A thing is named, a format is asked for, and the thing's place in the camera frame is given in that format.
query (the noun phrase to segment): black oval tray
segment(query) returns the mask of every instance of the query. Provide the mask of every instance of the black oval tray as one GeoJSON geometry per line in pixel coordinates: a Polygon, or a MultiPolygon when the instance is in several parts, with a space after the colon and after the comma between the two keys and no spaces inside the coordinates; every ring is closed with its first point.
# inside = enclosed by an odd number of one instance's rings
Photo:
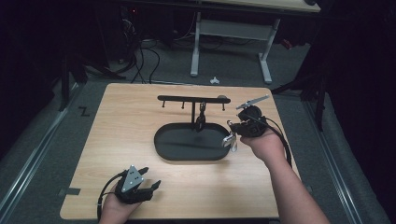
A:
{"type": "Polygon", "coordinates": [[[192,129],[191,123],[169,123],[155,133],[154,145],[157,153],[169,161],[217,161],[230,151],[230,146],[222,146],[229,134],[216,123],[206,123],[200,132],[192,129]]]}

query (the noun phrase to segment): horizontal bar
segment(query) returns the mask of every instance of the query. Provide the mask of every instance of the horizontal bar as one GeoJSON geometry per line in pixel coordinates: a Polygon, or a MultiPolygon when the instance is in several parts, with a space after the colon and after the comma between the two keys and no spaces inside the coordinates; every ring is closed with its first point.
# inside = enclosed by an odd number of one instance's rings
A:
{"type": "Polygon", "coordinates": [[[228,98],[205,98],[205,97],[191,97],[191,96],[170,96],[170,95],[159,95],[158,100],[160,101],[177,101],[177,102],[193,102],[207,104],[229,104],[231,102],[228,98]]]}
{"type": "Polygon", "coordinates": [[[220,35],[236,38],[268,40],[272,26],[229,21],[201,20],[201,35],[220,35]]]}
{"type": "Polygon", "coordinates": [[[214,12],[223,14],[248,14],[255,16],[266,15],[268,17],[274,17],[276,19],[298,19],[298,20],[314,20],[330,23],[344,23],[351,21],[351,15],[324,15],[322,13],[314,12],[299,12],[292,10],[281,10],[273,9],[268,7],[244,7],[244,6],[233,6],[233,5],[223,5],[223,4],[197,4],[195,2],[167,2],[159,0],[86,0],[85,2],[99,3],[116,3],[116,4],[126,4],[135,5],[141,7],[158,7],[164,8],[169,7],[178,10],[191,10],[191,11],[201,11],[201,12],[214,12]]]}

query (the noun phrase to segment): dark background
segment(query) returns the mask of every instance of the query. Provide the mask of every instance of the dark background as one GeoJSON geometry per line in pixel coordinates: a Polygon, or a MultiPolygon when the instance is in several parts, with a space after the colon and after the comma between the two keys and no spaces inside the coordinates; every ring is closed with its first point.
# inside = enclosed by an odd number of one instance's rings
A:
{"type": "MultiPolygon", "coordinates": [[[[292,45],[313,46],[297,78],[329,74],[326,90],[346,140],[391,221],[396,207],[393,163],[395,127],[394,74],[396,64],[395,1],[318,1],[326,15],[348,15],[348,24],[284,20],[276,36],[292,45]]],[[[1,157],[29,121],[52,99],[52,87],[62,73],[62,60],[78,52],[108,66],[124,57],[117,8],[49,3],[0,3],[1,157]]],[[[144,9],[145,34],[172,44],[174,30],[184,34],[192,12],[144,9]]]]}

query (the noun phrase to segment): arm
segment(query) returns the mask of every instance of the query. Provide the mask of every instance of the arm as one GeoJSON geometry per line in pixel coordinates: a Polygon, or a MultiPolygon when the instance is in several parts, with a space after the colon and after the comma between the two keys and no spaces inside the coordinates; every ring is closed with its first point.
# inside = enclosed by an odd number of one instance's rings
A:
{"type": "Polygon", "coordinates": [[[121,203],[116,195],[109,193],[107,194],[103,205],[102,217],[99,224],[123,224],[128,220],[129,215],[131,215],[140,204],[141,203],[121,203]]]}
{"type": "Polygon", "coordinates": [[[242,137],[241,141],[268,167],[282,223],[330,223],[287,163],[275,133],[268,130],[261,137],[242,137]]]}

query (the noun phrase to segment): black stand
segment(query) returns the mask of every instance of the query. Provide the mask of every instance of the black stand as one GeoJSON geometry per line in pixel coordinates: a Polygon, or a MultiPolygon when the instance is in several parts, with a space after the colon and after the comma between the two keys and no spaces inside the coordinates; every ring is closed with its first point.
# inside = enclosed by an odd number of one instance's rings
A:
{"type": "Polygon", "coordinates": [[[216,123],[205,123],[204,128],[196,129],[195,104],[224,104],[231,102],[226,97],[203,98],[185,96],[158,96],[158,100],[191,102],[191,123],[169,123],[163,125],[154,136],[157,153],[169,161],[217,161],[224,158],[231,146],[223,147],[222,140],[229,135],[224,127],[216,123]]]}

